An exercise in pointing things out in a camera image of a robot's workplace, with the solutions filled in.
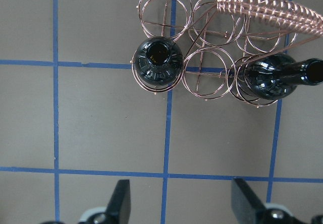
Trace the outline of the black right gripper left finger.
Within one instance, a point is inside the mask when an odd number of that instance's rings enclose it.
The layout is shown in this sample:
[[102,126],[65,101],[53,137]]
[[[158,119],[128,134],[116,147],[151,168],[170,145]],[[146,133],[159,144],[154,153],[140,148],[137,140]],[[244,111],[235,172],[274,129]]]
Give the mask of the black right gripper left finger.
[[105,210],[105,223],[129,223],[131,213],[130,180],[119,180]]

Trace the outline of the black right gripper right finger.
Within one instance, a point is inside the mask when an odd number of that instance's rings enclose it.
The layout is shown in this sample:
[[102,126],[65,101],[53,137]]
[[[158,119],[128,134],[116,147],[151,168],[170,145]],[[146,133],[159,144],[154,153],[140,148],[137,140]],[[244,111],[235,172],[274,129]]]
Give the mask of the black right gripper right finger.
[[242,178],[232,179],[231,208],[238,223],[261,223],[266,211],[263,202]]

